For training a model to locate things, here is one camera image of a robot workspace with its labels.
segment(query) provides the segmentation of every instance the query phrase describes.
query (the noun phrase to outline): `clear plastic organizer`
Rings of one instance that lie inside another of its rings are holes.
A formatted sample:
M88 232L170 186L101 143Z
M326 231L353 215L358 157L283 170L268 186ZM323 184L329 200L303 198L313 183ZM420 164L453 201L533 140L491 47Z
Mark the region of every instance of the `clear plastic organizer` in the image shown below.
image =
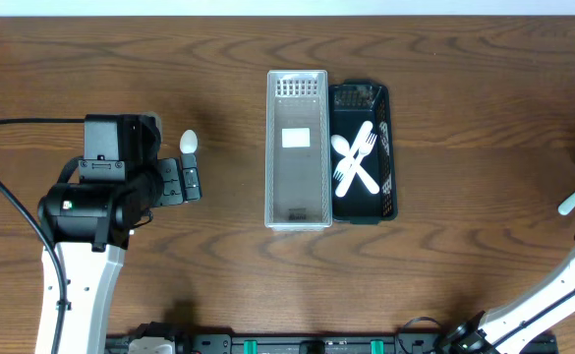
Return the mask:
M267 74L265 226L321 230L332 223L324 70Z

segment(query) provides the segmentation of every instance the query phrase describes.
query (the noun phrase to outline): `wooden table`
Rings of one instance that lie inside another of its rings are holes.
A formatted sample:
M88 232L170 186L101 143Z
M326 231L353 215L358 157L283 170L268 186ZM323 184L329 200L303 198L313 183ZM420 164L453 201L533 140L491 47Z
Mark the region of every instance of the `wooden table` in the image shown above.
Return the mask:
M393 99L400 212L323 233L263 226L266 73L372 78ZM109 332L392 332L514 299L574 245L575 18L0 19L0 118L155 111L161 156L200 137L203 199L130 243ZM0 128L0 177L31 210L81 126ZM0 196L0 352L30 352L41 246ZM555 328L575 353L575 315Z

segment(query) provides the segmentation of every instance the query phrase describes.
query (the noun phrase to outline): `black cable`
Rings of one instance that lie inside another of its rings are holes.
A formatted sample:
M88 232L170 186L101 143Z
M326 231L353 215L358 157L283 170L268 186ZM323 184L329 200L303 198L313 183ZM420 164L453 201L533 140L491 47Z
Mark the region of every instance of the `black cable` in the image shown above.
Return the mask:
M403 345L403 340L401 339L400 334L403 332L403 330L409 328L411 325L416 324L418 322L422 322L422 321L427 321L427 322L431 322L436 324L437 326L440 327L440 329L442 329L442 324L440 324L438 321L436 321L435 319L431 318L431 317L426 317L426 316L422 316L422 317L418 317L415 318L409 322L407 322L406 324L404 324L402 327L400 327L400 329L398 329L398 331L396 332L396 337L398 338L398 344L401 345L401 349L403 350L403 352L405 352L405 354L412 354L409 351L407 351L407 349L405 349L405 345ZM430 353L435 353L435 347L437 346L437 342L439 340L439 337L437 337L435 339L435 342L433 343L433 348L425 353L430 354Z
M149 220L148 220L148 221L145 221L145 222L138 223L138 224L132 226L132 229L133 229L133 230L136 230L136 229L138 229L138 228L141 227L141 226L145 226L145 225L147 225L147 224L149 224L150 222L153 221L153 212L151 212L151 210L146 209L146 210L144 211L144 213L143 213L143 216L149 217Z
M84 119L56 119L56 118L24 118L24 119L0 119L0 125L6 124L25 124L25 123L84 123ZM38 239L42 242L45 249L51 257L51 262L55 267L56 275L58 276L58 285L60 289L60 300L58 301L58 320L55 326L55 333L53 335L53 346L51 352L56 354L58 348L60 347L60 337L62 336L62 324L64 322L64 315L67 307L67 282L65 280L64 270L60 264L60 260L56 255L53 245L44 236L42 229L35 221L33 216L28 212L28 210L21 204L21 202L10 192L10 190L5 187L0 181L0 192L5 196L5 198L10 201L10 203L21 213L25 220L29 223L33 231L35 231Z
M69 162L67 162L67 164L65 164L62 168L62 172L60 172L60 177L58 177L58 182L56 183L69 183L71 176L73 176L73 172L78 169L78 164L83 158L83 156L76 156L71 158Z

